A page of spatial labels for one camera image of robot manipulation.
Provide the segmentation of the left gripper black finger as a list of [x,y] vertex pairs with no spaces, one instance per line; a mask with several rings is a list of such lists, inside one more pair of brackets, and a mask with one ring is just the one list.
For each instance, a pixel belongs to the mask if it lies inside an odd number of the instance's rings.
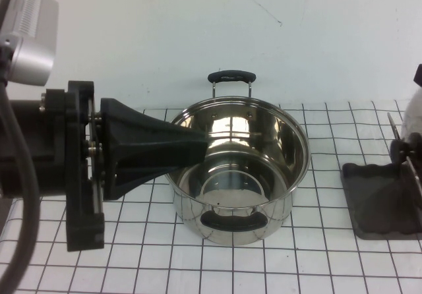
[[195,148],[208,146],[204,132],[147,116],[113,98],[101,99],[100,116],[104,150],[124,146],[163,147],[167,144]]
[[141,184],[201,163],[205,146],[144,146],[113,152],[105,162],[105,199],[118,200]]

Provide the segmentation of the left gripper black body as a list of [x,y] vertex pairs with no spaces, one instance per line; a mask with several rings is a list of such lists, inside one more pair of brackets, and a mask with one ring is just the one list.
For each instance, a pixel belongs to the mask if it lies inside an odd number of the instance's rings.
[[70,81],[49,89],[41,100],[13,100],[11,106],[30,151],[41,196],[65,196],[69,252],[101,249],[105,219],[94,170],[100,147],[86,128],[94,107],[94,83]]

